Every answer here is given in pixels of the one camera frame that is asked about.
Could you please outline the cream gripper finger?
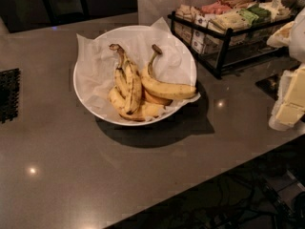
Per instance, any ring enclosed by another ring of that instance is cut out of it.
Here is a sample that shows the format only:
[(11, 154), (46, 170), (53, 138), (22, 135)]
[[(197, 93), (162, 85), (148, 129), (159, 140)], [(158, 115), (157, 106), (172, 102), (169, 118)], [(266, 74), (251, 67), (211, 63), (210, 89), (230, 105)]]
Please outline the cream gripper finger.
[(290, 44), (290, 32), (293, 24), (294, 22), (291, 21), (278, 29), (268, 38), (267, 44), (274, 48), (288, 47)]
[(282, 74), (277, 96), (269, 126), (277, 131), (286, 131), (305, 115), (305, 65)]

